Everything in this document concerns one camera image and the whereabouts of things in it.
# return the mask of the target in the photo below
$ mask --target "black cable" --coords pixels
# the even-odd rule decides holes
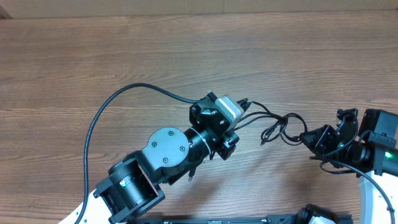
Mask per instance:
[[[325,154],[324,156],[325,156],[325,157],[329,157],[330,155],[333,155],[333,154],[335,154],[335,153],[337,153],[337,152],[340,152],[341,150],[345,149],[347,146],[349,146],[349,145],[355,140],[355,137],[358,135],[358,131],[359,131],[359,127],[358,127],[358,118],[355,117],[355,134],[354,134],[354,136],[351,138],[351,140],[349,140],[349,141],[348,141],[346,144],[344,144],[343,146],[341,146],[341,147],[339,147],[339,148],[337,148],[337,149],[335,149],[335,150],[333,150],[333,151],[331,151],[331,152]]]
[[[375,186],[375,188],[378,189],[378,191],[380,192],[380,194],[383,196],[384,200],[385,200],[386,203],[387,203],[387,206],[388,206],[388,209],[387,209],[387,210],[390,212],[390,216],[391,216],[391,224],[395,224],[395,223],[396,223],[396,219],[395,219],[395,215],[394,215],[395,210],[393,209],[393,207],[392,207],[392,205],[391,205],[391,202],[390,202],[390,200],[388,199],[387,194],[383,191],[383,189],[380,187],[380,185],[377,184],[376,181],[374,181],[370,176],[368,176],[368,175],[365,174],[364,172],[360,171],[359,169],[357,169],[357,168],[355,168],[355,167],[352,167],[352,166],[350,166],[350,165],[348,165],[348,164],[345,164],[345,163],[343,163],[343,162],[340,162],[340,161],[335,161],[335,160],[333,160],[333,159],[327,159],[327,158],[324,158],[324,157],[322,157],[322,158],[319,158],[319,157],[311,157],[311,159],[317,159],[317,160],[320,159],[320,160],[323,161],[323,163],[330,162],[330,163],[332,163],[332,164],[337,164],[337,165],[342,166],[342,167],[347,167],[347,168],[353,170],[355,173],[357,173],[357,174],[363,176],[363,177],[364,177],[365,179],[367,179],[368,181],[370,181],[370,183],[372,183],[373,186]]]
[[[213,150],[213,152],[210,153],[209,159],[210,159],[211,161],[213,160],[215,154],[216,154],[216,151],[215,151],[215,150]]]
[[[330,171],[325,168],[323,168],[323,165],[325,165],[327,162],[321,162],[319,163],[319,167],[321,167],[321,170],[328,172],[329,174],[352,174],[355,173],[353,170],[339,170],[339,171]]]
[[[271,141],[277,139],[279,136],[280,136],[280,137],[282,138],[282,140],[283,140],[286,144],[288,144],[288,145],[291,145],[291,146],[298,146],[299,144],[301,144],[301,140],[299,139],[298,136],[293,136],[293,137],[292,137],[292,136],[289,136],[288,134],[286,134],[286,131],[285,131],[285,130],[286,130],[286,127],[287,127],[287,123],[288,123],[288,121],[289,121],[289,118],[297,118],[297,119],[301,120],[301,122],[302,122],[303,125],[304,125],[304,132],[307,132],[307,131],[308,131],[308,129],[307,129],[307,124],[305,123],[304,119],[303,119],[300,115],[298,115],[297,113],[288,113],[288,114],[286,114],[285,116],[280,116],[280,115],[271,113],[271,111],[270,111],[266,106],[264,106],[264,105],[261,104],[261,103],[258,103],[258,102],[256,102],[256,101],[252,101],[252,102],[250,102],[250,103],[253,103],[253,104],[255,104],[255,105],[258,105],[258,106],[262,107],[266,112],[258,111],[258,112],[253,112],[253,113],[250,113],[250,114],[244,116],[243,118],[240,119],[239,122],[242,122],[242,121],[245,120],[246,118],[251,117],[251,116],[254,116],[254,115],[257,115],[257,114],[263,114],[263,116],[258,116],[258,117],[256,117],[256,118],[254,118],[254,119],[248,121],[247,123],[245,123],[245,124],[243,124],[243,125],[240,125],[239,127],[235,128],[235,129],[234,129],[235,131],[237,131],[237,130],[239,130],[239,129],[241,129],[241,128],[246,127],[247,125],[253,123],[254,121],[256,121],[256,120],[258,120],[258,119],[261,119],[261,118],[274,118],[274,119],[277,120],[276,123],[275,123],[274,125],[272,125],[271,127],[268,127],[267,129],[265,129],[265,130],[261,133],[261,144],[262,144],[262,145],[265,144],[266,142],[271,142]],[[276,134],[273,138],[270,138],[270,137],[272,136],[272,134],[274,133],[274,131],[277,129],[278,126],[279,126],[279,132],[278,132],[278,134]],[[291,142],[297,142],[297,144],[289,143],[284,137],[285,137],[287,140],[291,141]]]
[[[364,131],[364,132],[361,134],[361,136],[359,137],[358,143],[361,144],[361,142],[362,142],[362,140],[365,138],[365,136],[366,136],[367,134],[372,133],[372,132],[373,132],[372,130],[366,130],[366,131]]]
[[[79,224],[79,222],[81,221],[81,219],[83,218],[83,215],[85,213],[86,207],[87,207],[87,201],[88,201],[88,146],[90,145],[90,139],[91,139],[91,134],[93,133],[94,130],[94,126],[98,120],[98,118],[100,117],[101,113],[104,111],[104,109],[106,108],[106,106],[113,100],[115,99],[115,97],[117,97],[120,93],[129,90],[131,88],[134,87],[146,87],[146,88],[151,88],[153,90],[159,91],[169,97],[172,97],[176,100],[185,102],[185,103],[198,103],[200,100],[189,100],[186,98],[182,98],[181,96],[177,96],[169,91],[166,91],[162,88],[159,88],[157,86],[151,85],[151,84],[146,84],[146,83],[134,83],[134,84],[130,84],[127,85],[123,88],[121,88],[120,90],[116,91],[115,93],[113,93],[112,96],[110,96],[104,104],[102,104],[101,108],[98,110],[97,114],[95,115],[93,121],[90,124],[90,128],[88,129],[88,133],[87,133],[87,137],[86,137],[86,143],[85,143],[85,150],[84,150],[84,156],[83,156],[83,166],[84,166],[84,180],[85,180],[85,196],[83,199],[83,206],[81,208],[81,212],[79,214],[79,217],[77,218],[75,224]]]

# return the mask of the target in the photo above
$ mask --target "green indicator light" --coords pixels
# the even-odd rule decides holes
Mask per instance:
[[[391,153],[390,153],[390,152],[386,152],[386,157],[387,157],[387,158],[392,158]]]
[[[124,181],[124,180],[122,180],[122,181],[120,181],[120,186],[122,186],[122,187],[125,187],[127,184],[126,184],[126,181]]]

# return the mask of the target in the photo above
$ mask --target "wood grain surface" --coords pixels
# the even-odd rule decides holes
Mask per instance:
[[[88,126],[137,82],[191,99],[247,97],[301,114],[309,129],[333,124],[338,108],[398,113],[398,12],[0,21],[1,223],[57,223],[81,203]],[[155,130],[190,127],[189,106],[145,88],[117,97],[91,139],[90,190]],[[146,216],[258,217],[314,203],[358,221],[355,175],[322,172],[304,146],[260,146],[273,122],[239,130],[231,158],[206,160],[192,182],[162,185],[166,199]]]

